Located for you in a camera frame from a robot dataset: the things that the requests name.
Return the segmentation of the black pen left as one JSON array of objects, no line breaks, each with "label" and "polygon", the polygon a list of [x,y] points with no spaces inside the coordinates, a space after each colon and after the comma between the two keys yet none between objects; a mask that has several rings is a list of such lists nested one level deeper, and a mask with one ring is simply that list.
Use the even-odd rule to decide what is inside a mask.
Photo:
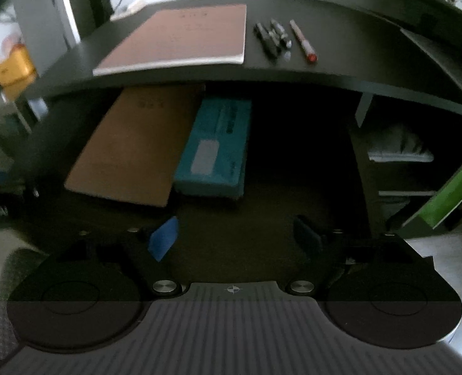
[{"label": "black pen left", "polygon": [[279,53],[277,51],[276,44],[274,43],[273,39],[269,34],[269,31],[266,28],[264,28],[264,25],[262,25],[262,23],[260,22],[255,24],[254,31],[257,38],[261,42],[261,45],[266,55],[271,59],[277,59]]}]

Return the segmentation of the red white marker pen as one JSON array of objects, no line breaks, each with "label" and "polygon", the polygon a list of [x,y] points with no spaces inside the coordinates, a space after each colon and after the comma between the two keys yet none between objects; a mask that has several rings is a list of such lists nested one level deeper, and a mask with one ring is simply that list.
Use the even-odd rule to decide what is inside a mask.
[{"label": "red white marker pen", "polygon": [[310,44],[309,40],[304,35],[303,31],[301,31],[300,27],[297,25],[297,23],[293,19],[289,21],[289,25],[291,26],[294,32],[294,35],[296,36],[304,54],[306,55],[307,62],[316,63],[318,60],[318,56],[315,52],[315,49]]}]

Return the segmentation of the black desk drawer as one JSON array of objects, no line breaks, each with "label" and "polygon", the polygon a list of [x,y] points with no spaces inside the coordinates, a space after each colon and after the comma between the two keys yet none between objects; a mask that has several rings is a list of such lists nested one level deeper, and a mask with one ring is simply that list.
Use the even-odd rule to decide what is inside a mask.
[{"label": "black desk drawer", "polygon": [[368,258],[376,235],[355,137],[359,94],[324,89],[294,101],[287,90],[255,85],[242,197],[174,191],[164,207],[68,190],[68,174],[122,92],[53,98],[12,168],[38,191],[25,214],[31,239],[52,252],[81,230],[119,239],[176,216],[180,236],[166,261],[200,282],[280,278]]}]

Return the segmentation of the brown notebook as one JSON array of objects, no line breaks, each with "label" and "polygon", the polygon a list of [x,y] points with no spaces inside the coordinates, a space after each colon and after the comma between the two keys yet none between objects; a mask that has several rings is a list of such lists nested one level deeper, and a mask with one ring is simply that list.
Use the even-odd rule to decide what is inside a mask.
[{"label": "brown notebook", "polygon": [[187,87],[124,90],[83,148],[65,187],[164,207],[199,106],[200,94]]},{"label": "brown notebook", "polygon": [[119,43],[93,69],[93,75],[242,64],[246,19],[244,4],[157,11]]}]

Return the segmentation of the white papers on shelf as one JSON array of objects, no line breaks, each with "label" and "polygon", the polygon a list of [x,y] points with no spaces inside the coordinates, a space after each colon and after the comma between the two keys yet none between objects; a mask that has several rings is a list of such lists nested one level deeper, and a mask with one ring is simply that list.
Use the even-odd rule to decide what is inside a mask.
[{"label": "white papers on shelf", "polygon": [[375,163],[431,163],[434,160],[414,135],[399,128],[369,138],[367,153]]}]

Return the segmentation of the yellow box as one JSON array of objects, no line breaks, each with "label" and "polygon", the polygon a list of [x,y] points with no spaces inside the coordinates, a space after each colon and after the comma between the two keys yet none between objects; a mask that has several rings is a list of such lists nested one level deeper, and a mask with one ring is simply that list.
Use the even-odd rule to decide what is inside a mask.
[{"label": "yellow box", "polygon": [[16,100],[37,78],[37,70],[25,45],[14,45],[0,62],[0,86],[7,100]]}]

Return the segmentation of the silver computer monitor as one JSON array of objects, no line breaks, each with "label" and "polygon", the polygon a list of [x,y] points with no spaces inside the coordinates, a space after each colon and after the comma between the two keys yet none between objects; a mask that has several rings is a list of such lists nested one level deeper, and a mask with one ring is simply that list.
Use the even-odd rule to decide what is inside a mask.
[{"label": "silver computer monitor", "polygon": [[12,4],[39,75],[81,41],[71,0],[12,0]]}]

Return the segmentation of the black silver pen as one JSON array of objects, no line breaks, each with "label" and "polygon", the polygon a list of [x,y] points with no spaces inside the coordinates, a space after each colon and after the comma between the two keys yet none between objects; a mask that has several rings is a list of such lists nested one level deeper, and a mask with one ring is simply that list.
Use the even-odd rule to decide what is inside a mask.
[{"label": "black silver pen", "polygon": [[291,49],[292,40],[285,28],[276,19],[271,19],[271,28],[276,32],[281,46],[287,50]]}]

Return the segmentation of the green folder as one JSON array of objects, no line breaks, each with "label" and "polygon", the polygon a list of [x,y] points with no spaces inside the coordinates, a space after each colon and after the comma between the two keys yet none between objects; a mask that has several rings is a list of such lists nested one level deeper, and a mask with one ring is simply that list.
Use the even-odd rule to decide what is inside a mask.
[{"label": "green folder", "polygon": [[435,235],[462,204],[462,169],[398,229],[403,239]]}]

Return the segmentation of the teal box in drawer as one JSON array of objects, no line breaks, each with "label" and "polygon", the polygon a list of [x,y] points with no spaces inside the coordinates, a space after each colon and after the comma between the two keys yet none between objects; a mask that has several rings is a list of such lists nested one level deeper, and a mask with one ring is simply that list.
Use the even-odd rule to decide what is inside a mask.
[{"label": "teal box in drawer", "polygon": [[206,100],[174,174],[185,195],[242,197],[251,103]]}]

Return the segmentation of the black pen middle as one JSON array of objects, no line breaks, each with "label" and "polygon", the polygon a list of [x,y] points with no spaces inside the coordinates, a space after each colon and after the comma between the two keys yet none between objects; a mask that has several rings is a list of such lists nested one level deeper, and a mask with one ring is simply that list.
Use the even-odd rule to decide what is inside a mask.
[{"label": "black pen middle", "polygon": [[274,43],[276,47],[276,52],[280,54],[282,52],[282,44],[281,44],[279,35],[271,27],[268,29],[268,34],[269,34],[270,39],[272,40],[272,42]]}]

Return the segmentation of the brown notebook in drawer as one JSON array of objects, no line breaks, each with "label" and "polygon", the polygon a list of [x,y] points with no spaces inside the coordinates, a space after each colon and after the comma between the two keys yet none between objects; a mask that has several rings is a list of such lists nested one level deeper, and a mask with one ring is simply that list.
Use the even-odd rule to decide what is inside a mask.
[{"label": "brown notebook in drawer", "polygon": [[83,148],[65,187],[164,207],[199,106],[200,94],[187,87],[124,90]]}]

